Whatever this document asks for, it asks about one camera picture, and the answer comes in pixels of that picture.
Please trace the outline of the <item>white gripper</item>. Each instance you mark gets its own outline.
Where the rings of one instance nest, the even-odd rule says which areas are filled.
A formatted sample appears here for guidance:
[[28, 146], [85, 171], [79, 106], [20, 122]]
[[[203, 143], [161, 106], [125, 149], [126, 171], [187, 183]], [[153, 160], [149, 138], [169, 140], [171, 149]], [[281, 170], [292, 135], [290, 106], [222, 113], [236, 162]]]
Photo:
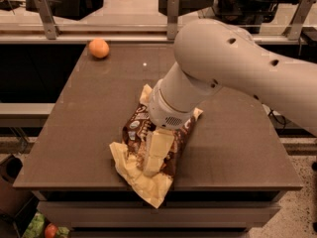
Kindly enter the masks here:
[[155, 176], [167, 156], [174, 136], [171, 130], [181, 128], [191, 117], [192, 112], [180, 112], [172, 108], [160, 91], [160, 79], [149, 98], [148, 113], [150, 120], [159, 127], [147, 135], [143, 173], [147, 177]]

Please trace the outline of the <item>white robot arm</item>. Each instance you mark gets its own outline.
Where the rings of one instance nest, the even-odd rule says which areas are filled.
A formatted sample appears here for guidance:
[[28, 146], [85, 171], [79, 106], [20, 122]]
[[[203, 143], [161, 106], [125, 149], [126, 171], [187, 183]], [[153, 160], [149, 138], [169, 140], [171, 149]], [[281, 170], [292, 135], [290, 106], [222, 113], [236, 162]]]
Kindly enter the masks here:
[[239, 27], [212, 19], [186, 24], [174, 40], [175, 63], [150, 95], [150, 120], [175, 130], [226, 86], [256, 97], [317, 136], [317, 64], [272, 53]]

